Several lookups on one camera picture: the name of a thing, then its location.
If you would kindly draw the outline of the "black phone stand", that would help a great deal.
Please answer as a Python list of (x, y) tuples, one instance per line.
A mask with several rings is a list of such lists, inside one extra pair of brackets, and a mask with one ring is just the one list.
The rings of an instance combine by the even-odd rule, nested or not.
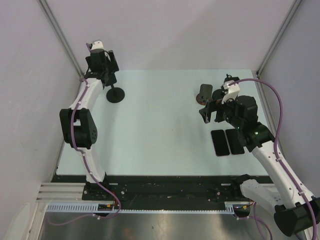
[[(237, 77), (237, 76), (235, 76), (235, 77), (233, 77), (233, 76), (231, 76), (231, 75), (229, 75), (229, 74), (226, 74), (226, 78), (224, 79), (224, 83), (225, 82), (229, 82), (229, 81), (238, 81), (238, 80), (240, 80), (240, 78), (239, 77)], [(218, 88), (218, 89), (216, 89), (216, 90), (214, 90), (213, 91), (213, 93), (212, 93), (212, 99), (213, 100), (219, 100), (219, 99), (222, 99), (224, 96), (225, 96), (225, 91), (223, 90), (223, 87), (220, 87), (220, 88)]]
[(106, 99), (110, 103), (119, 103), (125, 98), (125, 92), (120, 87), (115, 87), (114, 84), (117, 82), (116, 75), (110, 73), (107, 76), (105, 87), (110, 87), (106, 93)]

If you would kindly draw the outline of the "purple-edged phone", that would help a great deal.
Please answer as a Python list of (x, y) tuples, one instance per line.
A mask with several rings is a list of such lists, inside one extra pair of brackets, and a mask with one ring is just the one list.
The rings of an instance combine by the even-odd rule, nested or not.
[(215, 153), (218, 157), (228, 156), (230, 154), (224, 130), (212, 130), (211, 138)]

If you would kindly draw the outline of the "black phone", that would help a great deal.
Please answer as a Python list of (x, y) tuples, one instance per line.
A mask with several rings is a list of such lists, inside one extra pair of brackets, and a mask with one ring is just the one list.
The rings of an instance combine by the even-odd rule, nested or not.
[(232, 155), (243, 155), (245, 153), (244, 147), (241, 145), (238, 132), (236, 129), (225, 130), (227, 142)]

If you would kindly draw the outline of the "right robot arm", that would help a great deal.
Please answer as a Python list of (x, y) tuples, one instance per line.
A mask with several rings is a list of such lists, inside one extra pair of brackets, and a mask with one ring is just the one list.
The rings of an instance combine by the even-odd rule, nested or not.
[(317, 237), (320, 222), (320, 199), (308, 190), (292, 172), (278, 149), (275, 137), (267, 126), (258, 120), (258, 105), (252, 96), (241, 95), (224, 100), (216, 90), (199, 113), (205, 123), (215, 112), (216, 123), (227, 122), (234, 127), (242, 146), (261, 163), (278, 190), (274, 194), (245, 174), (230, 188), (231, 196), (242, 201), (249, 198), (272, 216), (280, 231), (290, 237), (312, 228), (312, 239)]

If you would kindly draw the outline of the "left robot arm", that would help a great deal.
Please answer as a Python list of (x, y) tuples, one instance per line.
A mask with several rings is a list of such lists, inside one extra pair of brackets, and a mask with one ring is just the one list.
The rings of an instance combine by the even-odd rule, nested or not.
[(95, 149), (98, 129), (91, 109), (104, 88), (117, 82), (115, 72), (119, 67), (112, 50), (90, 50), (90, 55), (85, 59), (88, 67), (80, 78), (80, 92), (69, 108), (60, 110), (59, 119), (65, 143), (81, 158), (86, 181), (96, 184), (93, 194), (105, 200), (110, 196), (111, 188), (103, 183), (106, 172)]

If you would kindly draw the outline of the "brown-based phone stand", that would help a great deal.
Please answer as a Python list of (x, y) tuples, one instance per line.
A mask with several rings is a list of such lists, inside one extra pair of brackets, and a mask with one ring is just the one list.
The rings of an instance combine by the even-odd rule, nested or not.
[(201, 84), (199, 93), (196, 96), (198, 104), (205, 106), (208, 101), (212, 100), (213, 86), (211, 84)]

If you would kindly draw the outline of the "left aluminium frame post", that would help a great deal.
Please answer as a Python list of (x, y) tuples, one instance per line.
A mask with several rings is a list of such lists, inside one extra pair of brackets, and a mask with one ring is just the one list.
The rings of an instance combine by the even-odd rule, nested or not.
[(44, 16), (46, 17), (49, 25), (51, 26), (55, 36), (57, 37), (60, 45), (62, 46), (63, 51), (65, 52), (67, 58), (71, 62), (75, 72), (78, 74), (78, 76), (82, 76), (83, 71), (81, 69), (81, 66), (78, 62), (78, 60), (75, 57), (75, 54), (68, 43), (68, 40), (57, 21), (57, 18), (55, 17), (51, 7), (49, 6), (48, 2), (46, 0), (37, 0), (37, 3), (39, 4), (42, 12), (44, 13)]

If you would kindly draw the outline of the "aluminium frame post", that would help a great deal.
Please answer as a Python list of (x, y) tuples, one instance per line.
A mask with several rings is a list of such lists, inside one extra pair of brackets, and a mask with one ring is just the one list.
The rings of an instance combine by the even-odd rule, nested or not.
[(294, 0), (285, 15), (285, 18), (280, 25), (278, 31), (276, 32), (275, 37), (273, 38), (270, 47), (268, 48), (266, 54), (264, 55), (261, 63), (259, 64), (255, 74), (258, 78), (260, 78), (261, 74), (263, 73), (265, 67), (267, 66), (268, 62), (270, 61), (272, 55), (274, 54), (275, 50), (277, 49), (278, 45), (280, 44), (282, 38), (284, 37), (285, 33), (289, 29), (289, 26), (293, 22), (296, 14), (299, 12), (300, 8), (302, 7), (305, 0)]
[(81, 69), (81, 66), (78, 62), (78, 60), (75, 57), (75, 54), (68, 43), (68, 40), (57, 21), (57, 18), (55, 17), (51, 7), (49, 6), (48, 2), (46, 0), (37, 0), (37, 3), (39, 4), (42, 12), (44, 13), (44, 16), (46, 17), (49, 25), (51, 26), (55, 36), (57, 37), (60, 45), (62, 46), (63, 51), (65, 52), (67, 58), (71, 62), (75, 72), (78, 74), (78, 76), (82, 76), (83, 71)]

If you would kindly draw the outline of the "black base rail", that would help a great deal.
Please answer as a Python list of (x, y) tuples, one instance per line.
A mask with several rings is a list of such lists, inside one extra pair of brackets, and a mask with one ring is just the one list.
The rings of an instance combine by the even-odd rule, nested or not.
[(225, 202), (248, 202), (240, 192), (250, 176), (125, 176), (109, 175), (102, 185), (86, 182), (85, 201), (120, 200), (121, 208), (209, 210)]

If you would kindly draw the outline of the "right aluminium frame post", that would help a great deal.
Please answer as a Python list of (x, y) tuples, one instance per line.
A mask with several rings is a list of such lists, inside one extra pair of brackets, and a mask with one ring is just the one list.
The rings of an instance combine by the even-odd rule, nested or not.
[(267, 66), (268, 62), (270, 61), (272, 55), (274, 54), (275, 50), (277, 49), (278, 45), (280, 44), (282, 38), (284, 37), (285, 33), (289, 29), (289, 26), (293, 22), (296, 14), (299, 12), (300, 8), (302, 7), (305, 0), (294, 0), (285, 15), (285, 18), (280, 25), (278, 31), (276, 32), (275, 37), (273, 38), (270, 47), (268, 48), (266, 54), (264, 55), (261, 63), (259, 64), (255, 74), (258, 78), (260, 78), (261, 74), (263, 73), (265, 67)]

